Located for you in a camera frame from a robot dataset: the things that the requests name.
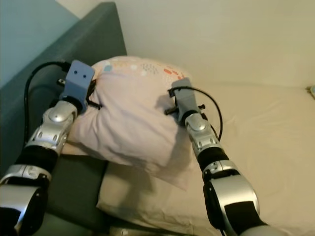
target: white pillowcase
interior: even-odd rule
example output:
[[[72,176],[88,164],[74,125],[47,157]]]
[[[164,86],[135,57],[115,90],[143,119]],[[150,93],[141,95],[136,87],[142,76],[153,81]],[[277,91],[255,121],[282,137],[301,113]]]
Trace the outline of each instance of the white pillowcase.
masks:
[[[195,164],[191,143],[164,110],[174,106],[167,90],[172,82],[189,76],[161,62],[116,57],[94,66],[97,79],[89,107],[75,121],[67,154],[88,154],[130,165],[185,189]]]

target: gray fabric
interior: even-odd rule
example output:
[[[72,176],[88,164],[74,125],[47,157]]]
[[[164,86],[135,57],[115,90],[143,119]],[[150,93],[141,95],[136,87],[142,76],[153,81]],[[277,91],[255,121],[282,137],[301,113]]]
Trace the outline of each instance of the gray fabric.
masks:
[[[126,48],[116,6],[112,2],[101,3],[1,89],[2,175],[22,149],[24,86],[31,72],[52,60],[77,59],[92,65],[120,55],[126,55]],[[56,81],[64,76],[60,68],[54,66],[42,69],[35,76],[30,92],[32,132],[51,101],[61,93]],[[106,162],[89,157],[61,157],[49,189],[48,211],[95,231],[107,231],[108,218],[95,208],[105,165]]]

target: light blue wall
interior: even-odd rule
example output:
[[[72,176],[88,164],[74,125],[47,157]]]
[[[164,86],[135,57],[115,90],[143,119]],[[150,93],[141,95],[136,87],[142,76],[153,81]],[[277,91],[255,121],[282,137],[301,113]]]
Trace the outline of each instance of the light blue wall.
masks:
[[[78,20],[55,0],[0,0],[0,87]]]

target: black cable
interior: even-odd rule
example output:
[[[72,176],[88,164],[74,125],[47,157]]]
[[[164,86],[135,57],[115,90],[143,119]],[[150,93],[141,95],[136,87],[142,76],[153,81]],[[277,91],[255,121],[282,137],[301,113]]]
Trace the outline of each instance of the black cable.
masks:
[[[35,70],[32,71],[31,75],[29,76],[28,80],[26,81],[25,89],[24,89],[24,145],[29,140],[29,119],[30,119],[30,113],[29,113],[29,89],[30,84],[34,76],[38,71],[40,71],[42,68],[45,68],[49,65],[57,65],[62,68],[63,71],[68,72],[70,69],[71,64],[69,62],[62,62],[62,61],[51,61],[46,62],[38,67],[35,68]]]
[[[217,102],[215,101],[215,99],[212,96],[210,96],[209,94],[207,94],[205,91],[198,89],[198,88],[190,87],[190,86],[178,86],[178,87],[173,87],[170,90],[181,90],[181,89],[188,89],[188,90],[194,90],[194,91],[200,92],[200,93],[206,95],[208,98],[210,98],[211,101],[213,101],[214,105],[217,108],[219,118],[220,118],[220,132],[219,132],[219,136],[218,136],[218,140],[220,141],[221,136],[222,136],[222,132],[223,132],[223,119],[222,119],[222,114],[221,114],[220,108],[219,108]]]
[[[219,140],[216,130],[214,129],[214,127],[213,127],[211,124],[210,124],[210,126],[211,126],[211,129],[213,130],[213,132],[214,132],[216,138]]]

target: mattress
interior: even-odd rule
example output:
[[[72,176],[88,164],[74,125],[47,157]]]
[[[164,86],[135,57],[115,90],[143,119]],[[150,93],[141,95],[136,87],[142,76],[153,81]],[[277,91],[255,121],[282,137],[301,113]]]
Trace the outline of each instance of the mattress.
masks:
[[[253,185],[260,217],[291,236],[315,235],[315,100],[301,88],[196,84],[218,102],[221,144]],[[215,107],[203,96],[208,120]],[[216,236],[207,218],[197,162],[186,191],[128,166],[110,164],[97,207],[129,222],[197,236]]]

